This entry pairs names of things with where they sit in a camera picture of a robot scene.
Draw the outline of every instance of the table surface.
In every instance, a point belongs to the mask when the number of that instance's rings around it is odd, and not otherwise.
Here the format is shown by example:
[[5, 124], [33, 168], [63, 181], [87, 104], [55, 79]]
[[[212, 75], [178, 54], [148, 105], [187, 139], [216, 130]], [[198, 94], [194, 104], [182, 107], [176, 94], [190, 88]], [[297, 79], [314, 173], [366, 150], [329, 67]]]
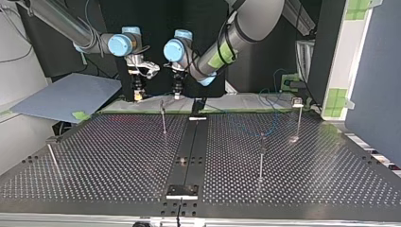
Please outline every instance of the table surface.
[[[164, 134], [159, 114], [100, 114], [2, 175], [0, 213], [401, 222], [401, 179], [317, 115], [298, 136], [297, 120], [168, 114]], [[198, 199], [167, 200], [172, 184]]]

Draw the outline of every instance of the metal pin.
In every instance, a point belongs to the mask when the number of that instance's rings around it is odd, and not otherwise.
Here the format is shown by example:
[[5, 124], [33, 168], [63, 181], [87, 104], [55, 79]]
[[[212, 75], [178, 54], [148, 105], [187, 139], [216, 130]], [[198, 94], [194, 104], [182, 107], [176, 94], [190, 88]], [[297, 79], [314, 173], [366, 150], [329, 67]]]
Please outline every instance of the metal pin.
[[165, 120], [165, 107], [163, 106], [164, 102], [161, 100], [160, 101], [160, 112], [162, 113], [162, 119], [163, 119], [163, 133], [166, 134], [167, 130], [166, 130], [166, 120]]
[[47, 147], [48, 147], [49, 150], [50, 150], [51, 158], [53, 159], [54, 165], [55, 165], [55, 166], [59, 166], [58, 163], [57, 163], [56, 156], [54, 155], [53, 149], [51, 148], [51, 145], [50, 145], [50, 144], [47, 144]]
[[263, 182], [263, 156], [265, 154], [264, 153], [260, 153], [260, 166], [259, 166], [259, 182], [262, 183]]
[[267, 149], [266, 149], [266, 144], [265, 144], [265, 135], [262, 132], [260, 134], [260, 164], [259, 164], [259, 182], [263, 182], [263, 157], [265, 156]]
[[57, 162], [56, 156], [54, 155], [53, 148], [51, 147], [50, 144], [47, 144], [47, 147], [49, 148], [49, 151], [50, 151], [50, 154], [51, 154], [51, 158], [53, 159], [53, 162], [54, 162], [54, 166], [56, 167], [57, 171], [59, 172], [60, 179], [62, 181], [62, 176], [61, 176], [61, 171], [60, 171], [60, 168], [59, 168], [59, 163]]
[[302, 107], [300, 108], [300, 116], [298, 117], [297, 137], [299, 137], [299, 133], [300, 133], [301, 117], [302, 117]]
[[295, 143], [299, 140], [299, 134], [300, 134], [300, 128], [301, 128], [301, 117], [302, 117], [302, 108], [304, 107], [303, 101], [300, 97], [294, 97], [292, 99], [292, 107], [293, 108], [299, 108], [300, 109], [300, 114], [298, 117], [298, 126], [297, 126], [297, 133], [289, 139], [291, 143]]

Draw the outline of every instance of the metal bar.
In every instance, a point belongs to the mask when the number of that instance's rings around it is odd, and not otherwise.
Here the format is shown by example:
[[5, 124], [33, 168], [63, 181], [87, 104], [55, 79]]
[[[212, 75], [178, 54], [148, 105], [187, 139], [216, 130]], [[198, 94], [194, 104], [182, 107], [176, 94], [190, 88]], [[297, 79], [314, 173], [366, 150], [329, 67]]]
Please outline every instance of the metal bar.
[[18, 2], [24, 8], [31, 10], [42, 21], [59, 31], [74, 44], [86, 46], [92, 39], [92, 33], [78, 17], [70, 14], [59, 1], [30, 1], [28, 8], [23, 2]]

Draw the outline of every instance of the metal post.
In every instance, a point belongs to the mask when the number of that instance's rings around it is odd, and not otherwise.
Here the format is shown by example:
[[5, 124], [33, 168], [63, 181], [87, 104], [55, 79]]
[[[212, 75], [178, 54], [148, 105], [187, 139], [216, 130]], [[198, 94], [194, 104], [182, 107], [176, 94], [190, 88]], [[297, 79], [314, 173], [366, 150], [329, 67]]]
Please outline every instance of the metal post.
[[297, 137], [299, 138], [300, 127], [301, 127], [301, 117], [302, 117], [302, 107], [300, 108], [300, 115], [298, 117], [298, 128], [297, 128]]

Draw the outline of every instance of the metal bracket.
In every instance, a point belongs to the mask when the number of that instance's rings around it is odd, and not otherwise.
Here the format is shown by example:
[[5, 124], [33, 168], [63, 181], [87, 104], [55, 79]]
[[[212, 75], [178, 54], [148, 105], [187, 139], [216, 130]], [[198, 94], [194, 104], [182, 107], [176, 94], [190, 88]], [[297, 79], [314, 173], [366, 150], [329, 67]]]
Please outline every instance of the metal bracket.
[[354, 110], [355, 103], [353, 101], [351, 101], [350, 99], [346, 99], [345, 100], [345, 108], [347, 108], [348, 110]]
[[46, 139], [46, 144], [58, 144], [62, 140], [62, 136], [51, 136]]
[[381, 4], [383, 4], [383, 0], [371, 0], [371, 2], [369, 3], [369, 9], [371, 8], [375, 8], [380, 6]]
[[195, 201], [198, 199], [197, 185], [170, 185], [167, 190], [168, 200]]

